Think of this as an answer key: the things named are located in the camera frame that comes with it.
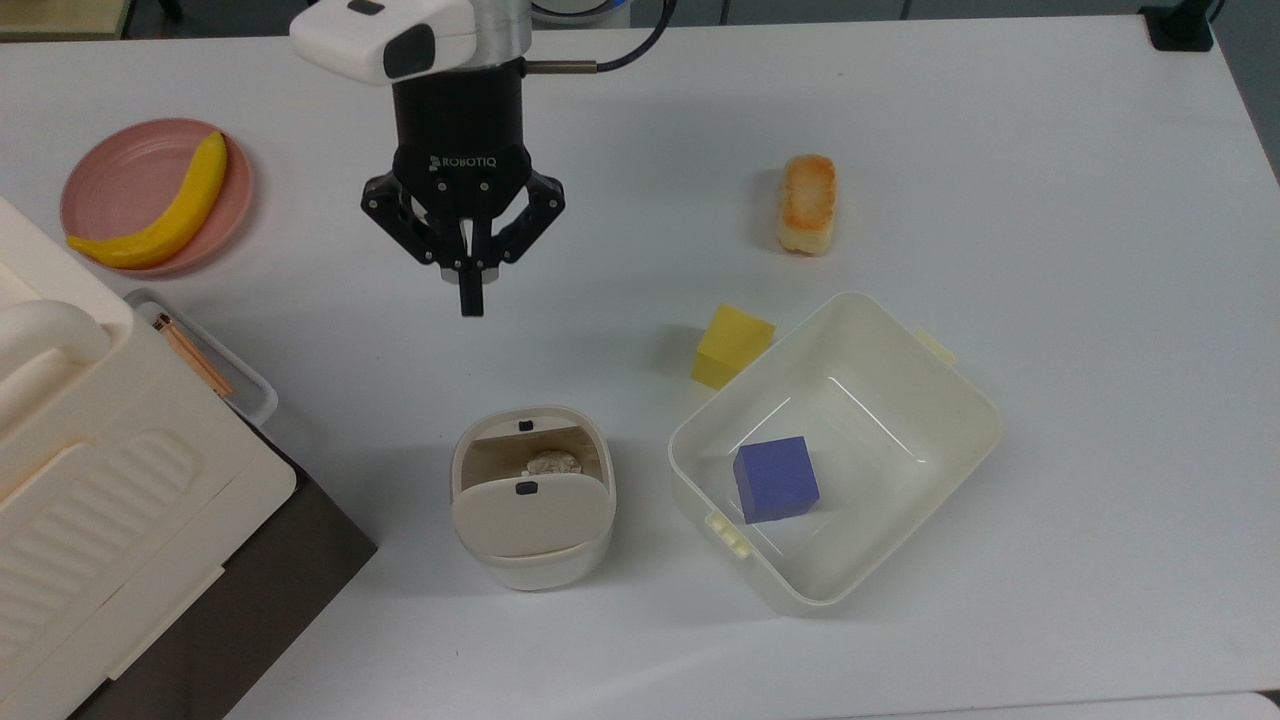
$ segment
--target purple block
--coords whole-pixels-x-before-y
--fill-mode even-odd
[[[748,523],[804,515],[818,502],[803,437],[744,445],[733,459],[733,478]]]

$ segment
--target white box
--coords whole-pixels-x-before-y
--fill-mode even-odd
[[[872,299],[844,293],[685,421],[668,454],[681,511],[771,607],[806,615],[844,600],[1000,434],[996,406],[940,354]],[[795,436],[809,446],[818,503],[746,524],[737,448]]]

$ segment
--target bread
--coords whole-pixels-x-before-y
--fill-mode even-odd
[[[822,255],[836,220],[836,164],[822,155],[799,155],[782,177],[778,242],[791,252]]]

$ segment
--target container lid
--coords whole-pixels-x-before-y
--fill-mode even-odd
[[[462,491],[453,524],[477,555],[524,557],[566,550],[605,532],[613,512],[609,491],[581,473],[506,478]]]

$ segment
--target banana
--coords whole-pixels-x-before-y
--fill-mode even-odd
[[[70,236],[67,245],[109,268],[138,270],[164,263],[195,237],[223,188],[227,142],[214,132],[196,147],[173,202],[150,225],[109,240]]]

